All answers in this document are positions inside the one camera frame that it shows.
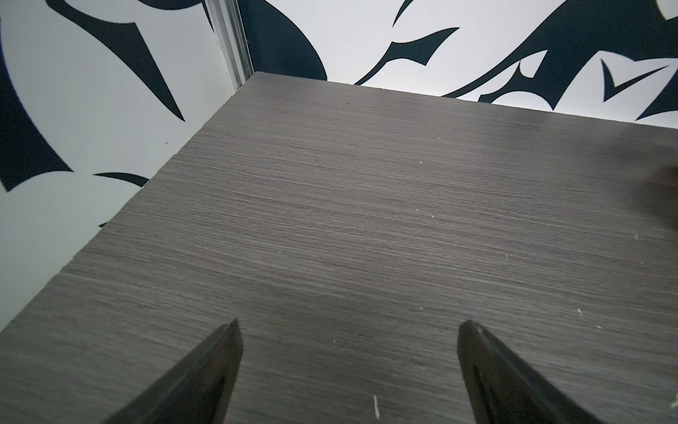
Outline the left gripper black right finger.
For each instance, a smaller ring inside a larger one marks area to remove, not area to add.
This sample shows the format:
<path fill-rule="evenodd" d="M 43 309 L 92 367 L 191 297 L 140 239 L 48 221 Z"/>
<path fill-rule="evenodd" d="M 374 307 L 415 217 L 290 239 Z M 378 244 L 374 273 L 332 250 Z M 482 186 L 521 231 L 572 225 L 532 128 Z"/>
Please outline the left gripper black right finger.
<path fill-rule="evenodd" d="M 457 356 L 475 422 L 601 422 L 473 320 L 459 327 Z"/>

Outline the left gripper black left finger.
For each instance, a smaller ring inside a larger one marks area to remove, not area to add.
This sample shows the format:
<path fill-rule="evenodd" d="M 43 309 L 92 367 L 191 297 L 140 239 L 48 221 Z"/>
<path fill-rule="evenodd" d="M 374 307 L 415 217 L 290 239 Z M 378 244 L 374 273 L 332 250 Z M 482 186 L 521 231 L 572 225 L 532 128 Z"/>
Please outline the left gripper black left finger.
<path fill-rule="evenodd" d="M 217 328 L 107 423 L 223 423 L 244 345 L 239 322 Z"/>

